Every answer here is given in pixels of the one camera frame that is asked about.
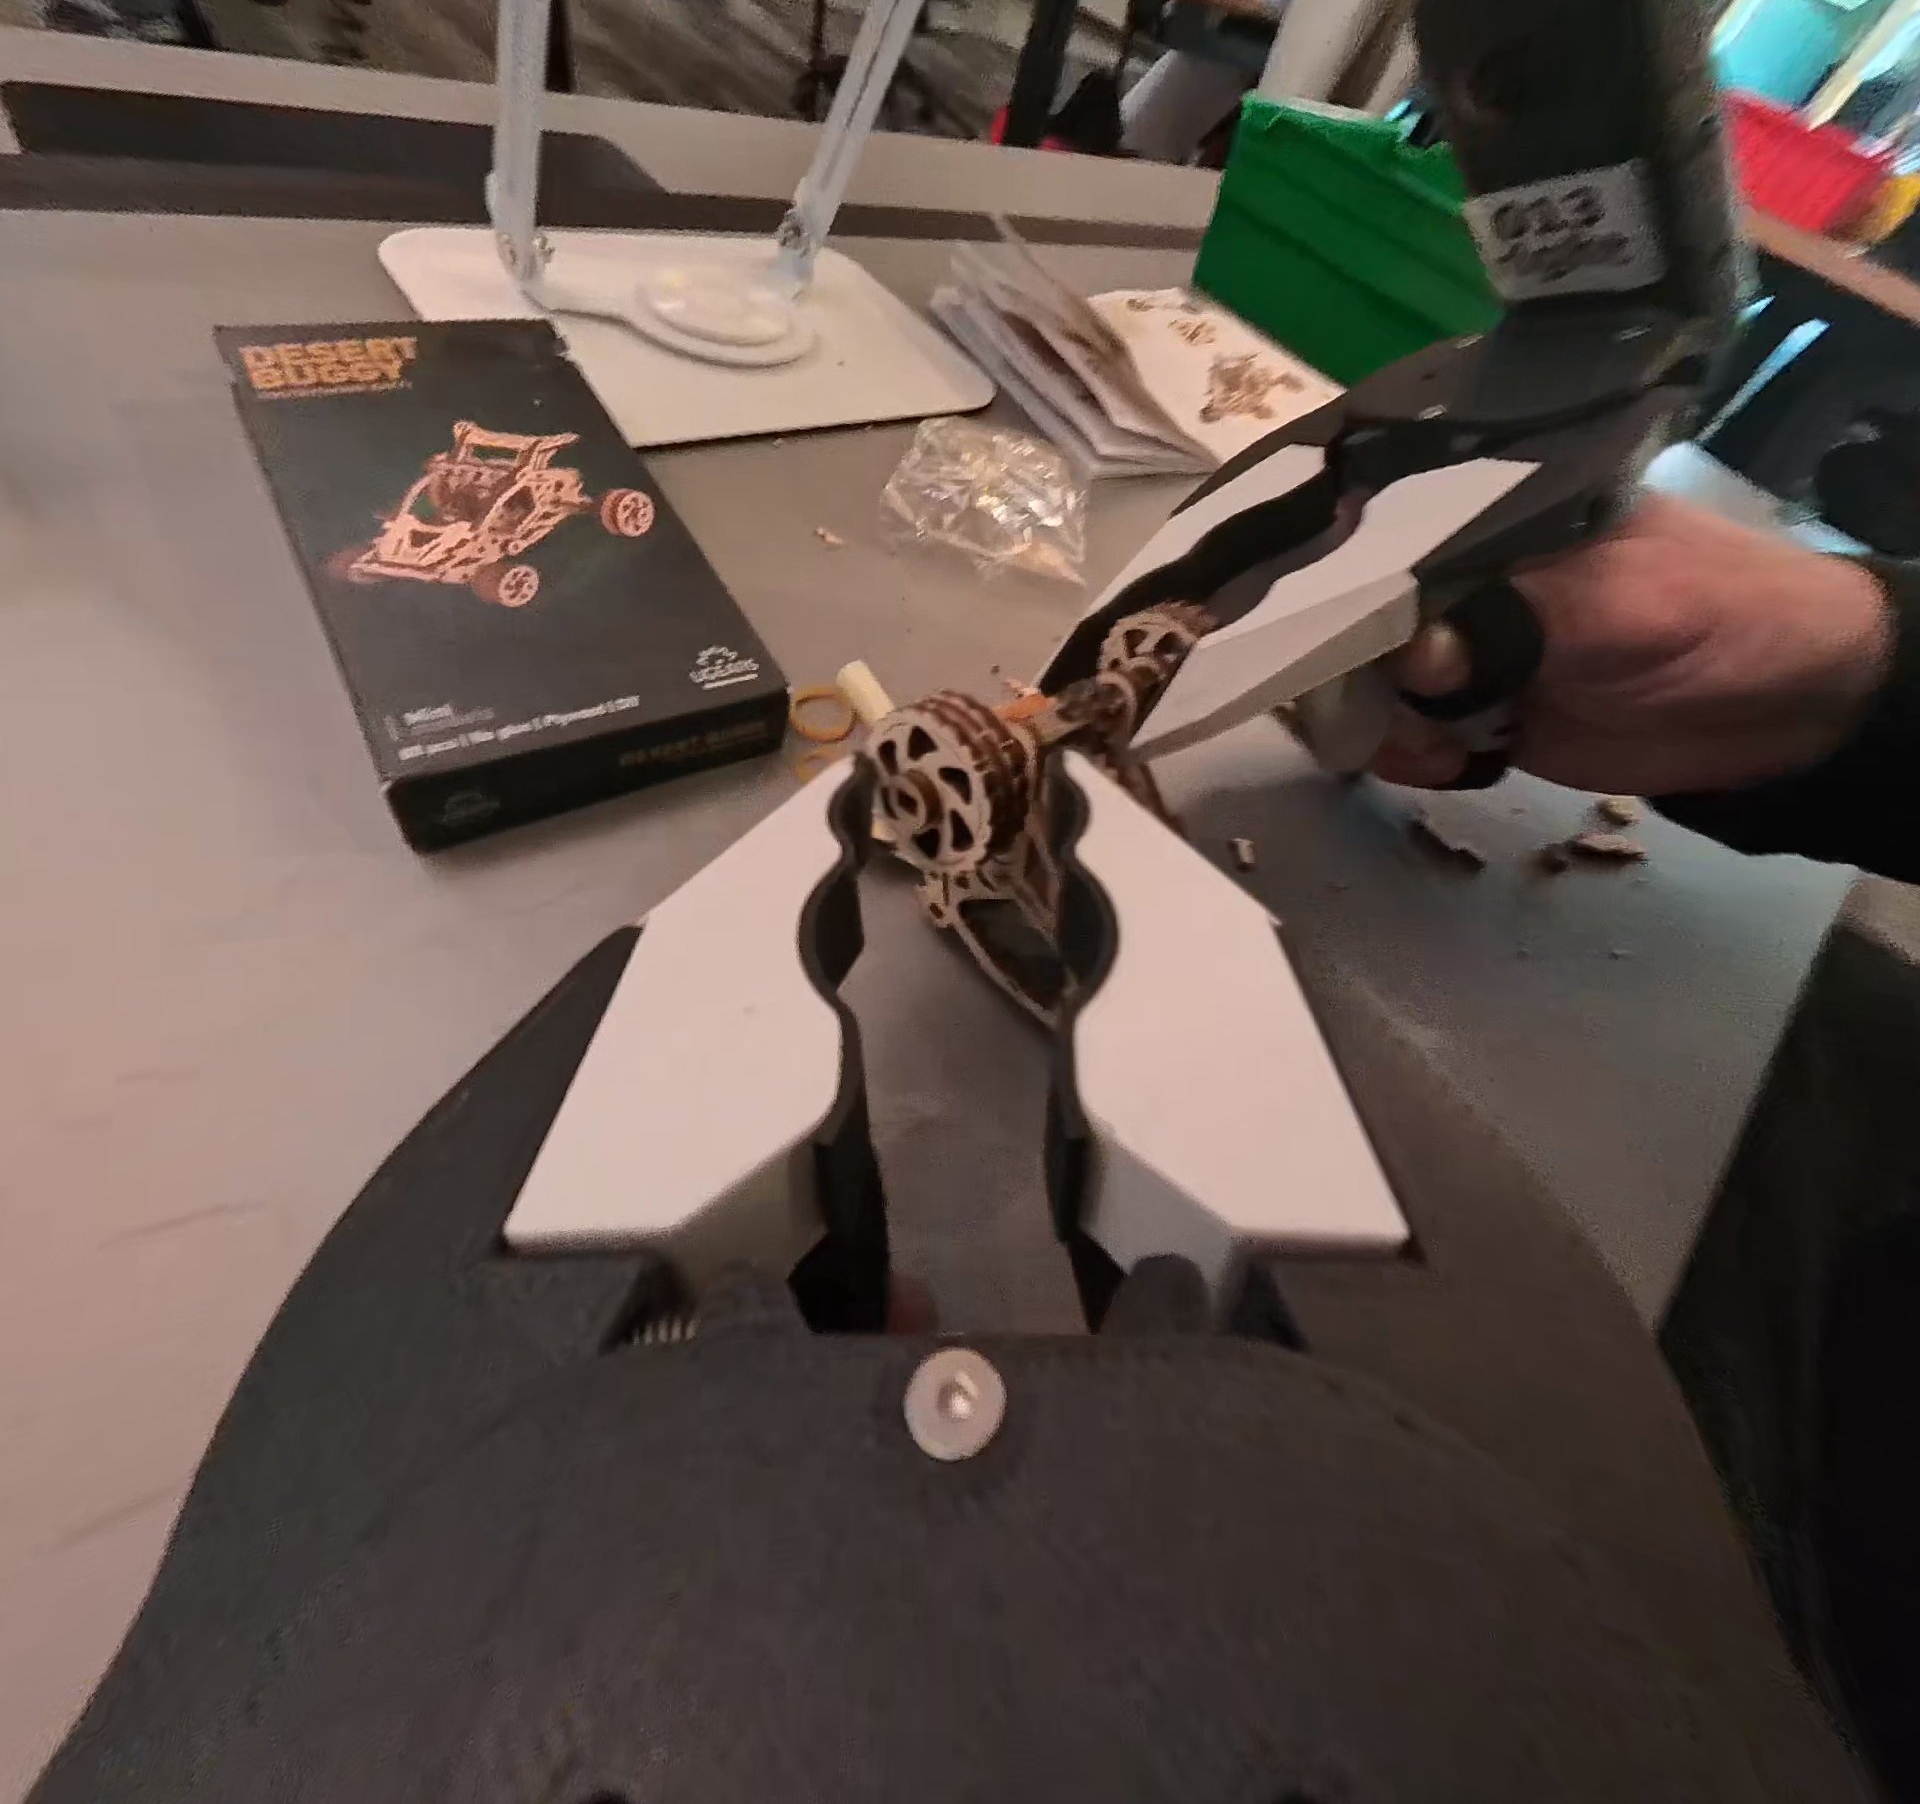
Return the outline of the red plastic bin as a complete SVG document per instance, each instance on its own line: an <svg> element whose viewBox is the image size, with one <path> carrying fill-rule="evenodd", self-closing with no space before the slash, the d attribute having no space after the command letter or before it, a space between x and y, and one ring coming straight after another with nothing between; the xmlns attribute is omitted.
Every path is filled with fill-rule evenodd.
<svg viewBox="0 0 1920 1804"><path fill-rule="evenodd" d="M1743 89L1722 96L1732 175L1749 207L1798 231L1838 237L1873 207L1893 154Z"/></svg>

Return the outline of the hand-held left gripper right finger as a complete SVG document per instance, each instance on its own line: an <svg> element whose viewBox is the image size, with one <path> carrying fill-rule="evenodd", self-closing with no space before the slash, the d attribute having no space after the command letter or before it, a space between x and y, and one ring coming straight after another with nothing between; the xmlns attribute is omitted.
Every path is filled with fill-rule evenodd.
<svg viewBox="0 0 1920 1804"><path fill-rule="evenodd" d="M1178 1260L1216 1319L1290 1332L1282 1260L1405 1258L1411 1221L1269 909L1085 757L1047 761L1045 835L1065 972L1045 1197L1086 1324Z"/></svg>

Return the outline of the black model kit box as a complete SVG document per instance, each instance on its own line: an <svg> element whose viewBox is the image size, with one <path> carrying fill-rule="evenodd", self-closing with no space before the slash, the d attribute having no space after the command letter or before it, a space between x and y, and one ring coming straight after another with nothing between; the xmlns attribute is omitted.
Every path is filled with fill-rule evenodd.
<svg viewBox="0 0 1920 1804"><path fill-rule="evenodd" d="M783 746L778 662L549 323L213 345L413 851Z"/></svg>

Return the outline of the green plastic bin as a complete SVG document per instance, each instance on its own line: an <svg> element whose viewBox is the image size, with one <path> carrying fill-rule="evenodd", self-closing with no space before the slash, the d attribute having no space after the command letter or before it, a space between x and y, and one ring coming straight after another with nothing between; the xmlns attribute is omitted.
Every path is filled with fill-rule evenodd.
<svg viewBox="0 0 1920 1804"><path fill-rule="evenodd" d="M1194 288L1352 385L1500 321L1452 152L1400 123L1247 94Z"/></svg>

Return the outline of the person's right hand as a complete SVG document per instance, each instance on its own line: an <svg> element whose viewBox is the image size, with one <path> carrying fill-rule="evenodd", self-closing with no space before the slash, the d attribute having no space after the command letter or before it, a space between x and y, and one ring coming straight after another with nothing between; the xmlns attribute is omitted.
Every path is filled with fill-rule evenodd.
<svg viewBox="0 0 1920 1804"><path fill-rule="evenodd" d="M1513 583L1543 651L1501 754L1581 792L1800 773L1857 729L1896 651L1893 602L1863 564L1663 493Z"/></svg>

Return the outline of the clear plastic bag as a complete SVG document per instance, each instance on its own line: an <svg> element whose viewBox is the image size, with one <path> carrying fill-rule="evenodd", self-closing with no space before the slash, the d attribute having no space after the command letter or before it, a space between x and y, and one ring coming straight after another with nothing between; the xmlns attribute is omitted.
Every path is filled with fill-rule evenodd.
<svg viewBox="0 0 1920 1804"><path fill-rule="evenodd" d="M876 503L895 542L964 558L982 579L1080 585L1088 481L1041 438L943 415L917 426Z"/></svg>

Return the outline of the person's right forearm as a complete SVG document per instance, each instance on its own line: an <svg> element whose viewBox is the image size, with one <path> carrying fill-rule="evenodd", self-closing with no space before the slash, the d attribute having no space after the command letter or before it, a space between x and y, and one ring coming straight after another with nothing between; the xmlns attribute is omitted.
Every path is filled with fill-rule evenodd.
<svg viewBox="0 0 1920 1804"><path fill-rule="evenodd" d="M1855 556L1884 595L1891 658L1847 740L1809 769L1721 792L1653 798L1653 810L1743 856L1806 856L1917 880L1917 564Z"/></svg>

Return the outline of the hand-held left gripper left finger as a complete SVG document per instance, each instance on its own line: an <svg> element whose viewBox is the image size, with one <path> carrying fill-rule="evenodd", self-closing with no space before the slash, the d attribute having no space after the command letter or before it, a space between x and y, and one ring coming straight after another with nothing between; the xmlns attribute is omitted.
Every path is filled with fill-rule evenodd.
<svg viewBox="0 0 1920 1804"><path fill-rule="evenodd" d="M637 1248L687 1299L750 1266L817 1329L884 1325L884 1192L844 997L870 817L870 771L840 761L651 908L509 1248Z"/></svg>

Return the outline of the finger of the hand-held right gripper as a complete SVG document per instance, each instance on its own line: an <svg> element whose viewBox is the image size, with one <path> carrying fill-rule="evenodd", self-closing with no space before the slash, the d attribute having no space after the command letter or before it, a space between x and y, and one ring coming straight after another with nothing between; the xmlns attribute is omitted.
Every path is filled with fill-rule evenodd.
<svg viewBox="0 0 1920 1804"><path fill-rule="evenodd" d="M1522 456L1474 456L1388 481L1337 547L1273 577L1249 611L1191 648L1135 752L1162 761L1405 647L1419 628L1414 563L1535 470Z"/></svg>
<svg viewBox="0 0 1920 1804"><path fill-rule="evenodd" d="M1303 569L1355 529L1355 522L1337 522L1355 465L1355 446L1250 446L1237 455L1076 622L1035 689L1061 700L1088 684L1110 633L1141 611L1196 607L1213 630L1249 611L1273 577Z"/></svg>

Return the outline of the person's black clothing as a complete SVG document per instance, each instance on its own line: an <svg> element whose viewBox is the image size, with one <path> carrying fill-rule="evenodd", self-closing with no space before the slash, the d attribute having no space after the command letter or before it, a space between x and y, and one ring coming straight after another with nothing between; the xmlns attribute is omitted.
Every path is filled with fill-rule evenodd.
<svg viewBox="0 0 1920 1804"><path fill-rule="evenodd" d="M1659 1327L1788 1656L1917 1795L1917 894L1860 876Z"/></svg>

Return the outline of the white instruction booklet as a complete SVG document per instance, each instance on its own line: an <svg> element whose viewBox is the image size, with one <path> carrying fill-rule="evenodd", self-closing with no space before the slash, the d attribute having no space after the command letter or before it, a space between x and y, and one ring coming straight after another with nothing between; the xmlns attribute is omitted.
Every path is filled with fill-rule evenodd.
<svg viewBox="0 0 1920 1804"><path fill-rule="evenodd" d="M929 311L1082 478L1206 476L1341 393L1189 286L1085 297L997 229Z"/></svg>

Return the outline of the wooden buggy model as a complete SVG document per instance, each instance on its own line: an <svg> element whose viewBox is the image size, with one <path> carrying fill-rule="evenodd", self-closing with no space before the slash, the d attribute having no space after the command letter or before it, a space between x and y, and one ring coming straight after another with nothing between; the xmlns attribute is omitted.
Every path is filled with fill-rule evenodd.
<svg viewBox="0 0 1920 1804"><path fill-rule="evenodd" d="M1218 626L1194 602L1119 616L1085 680L990 708L932 691L876 720L861 754L880 840L921 879L935 928L1045 1024L1069 978L1058 950L1060 870L1045 814L1045 764L1072 754L1171 825L1139 729L1191 651Z"/></svg>

